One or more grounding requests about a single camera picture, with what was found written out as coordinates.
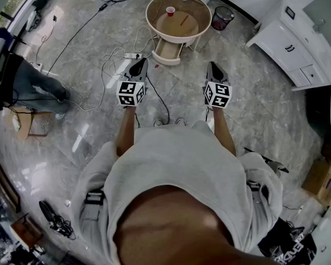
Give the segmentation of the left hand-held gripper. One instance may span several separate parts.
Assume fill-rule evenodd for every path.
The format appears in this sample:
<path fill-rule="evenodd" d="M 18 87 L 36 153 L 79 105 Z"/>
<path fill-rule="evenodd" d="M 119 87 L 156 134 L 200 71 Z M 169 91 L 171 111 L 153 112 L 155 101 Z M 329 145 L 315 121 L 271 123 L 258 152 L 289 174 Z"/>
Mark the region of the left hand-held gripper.
<path fill-rule="evenodd" d="M 148 59 L 132 59 L 118 81 L 116 96 L 119 105 L 125 107 L 138 106 L 147 92 L 146 77 Z"/>

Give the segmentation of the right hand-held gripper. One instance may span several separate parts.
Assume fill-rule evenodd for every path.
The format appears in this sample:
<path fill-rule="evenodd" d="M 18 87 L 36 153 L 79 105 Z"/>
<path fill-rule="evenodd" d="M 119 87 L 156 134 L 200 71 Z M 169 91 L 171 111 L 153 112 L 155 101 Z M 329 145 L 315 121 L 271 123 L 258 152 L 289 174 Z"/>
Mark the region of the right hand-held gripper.
<path fill-rule="evenodd" d="M 232 98 L 232 86 L 228 85 L 228 74 L 217 63 L 210 61 L 204 88 L 205 104 L 209 107 L 226 108 Z"/>

